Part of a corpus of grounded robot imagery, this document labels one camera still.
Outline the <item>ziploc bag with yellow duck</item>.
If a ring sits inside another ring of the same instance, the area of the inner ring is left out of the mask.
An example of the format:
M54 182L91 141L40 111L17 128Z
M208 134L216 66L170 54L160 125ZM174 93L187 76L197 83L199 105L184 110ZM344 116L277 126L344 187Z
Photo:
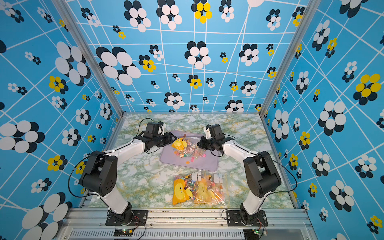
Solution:
M198 142L197 137L183 137L176 139L171 147L181 154L193 154L199 149Z

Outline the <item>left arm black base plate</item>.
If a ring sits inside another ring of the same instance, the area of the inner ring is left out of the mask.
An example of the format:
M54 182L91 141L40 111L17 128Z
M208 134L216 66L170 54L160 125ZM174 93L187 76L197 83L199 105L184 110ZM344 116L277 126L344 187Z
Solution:
M144 226L148 218L148 213L148 210L128 210L122 215L118 215L108 210L105 225L113 227Z

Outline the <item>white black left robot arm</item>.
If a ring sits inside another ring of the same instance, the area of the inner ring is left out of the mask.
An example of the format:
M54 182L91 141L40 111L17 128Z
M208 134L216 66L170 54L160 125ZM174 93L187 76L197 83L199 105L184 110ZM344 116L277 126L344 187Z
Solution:
M165 131L163 122L149 122L146 129L127 144L106 152L92 152L79 183L100 197L108 207L108 219L112 224L143 224L135 216L131 203L118 190L118 167L136 155L148 153L152 147L160 149L173 144L176 139L174 134Z

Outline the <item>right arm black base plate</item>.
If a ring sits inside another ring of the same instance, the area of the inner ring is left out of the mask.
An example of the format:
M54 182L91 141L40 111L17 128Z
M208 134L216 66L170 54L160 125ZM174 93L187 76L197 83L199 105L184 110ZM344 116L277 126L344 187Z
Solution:
M223 213L229 227L267 227L269 225L263 210L253 215L249 215L245 210L225 210Z

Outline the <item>pile of colourful candies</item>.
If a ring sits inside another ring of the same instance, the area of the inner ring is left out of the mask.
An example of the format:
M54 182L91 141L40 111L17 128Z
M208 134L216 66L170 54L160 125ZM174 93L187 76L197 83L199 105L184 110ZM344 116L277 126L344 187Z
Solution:
M178 153L177 151L174 151L174 154L178 156L180 159L182 159L183 163L187 165L197 162L197 159L202 159L207 156L206 151L200 148L193 154L181 154L181 153Z

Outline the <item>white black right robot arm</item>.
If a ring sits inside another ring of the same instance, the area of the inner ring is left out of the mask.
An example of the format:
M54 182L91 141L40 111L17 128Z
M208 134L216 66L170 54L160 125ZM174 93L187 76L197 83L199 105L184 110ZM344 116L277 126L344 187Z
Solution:
M240 206L240 219L245 226L268 225L262 205L281 184L278 170L268 152L252 153L251 150L236 144L233 137L227 137L221 126L207 125L205 136L201 137L198 147L207 151L218 151L243 163L246 182L249 187L247 198Z

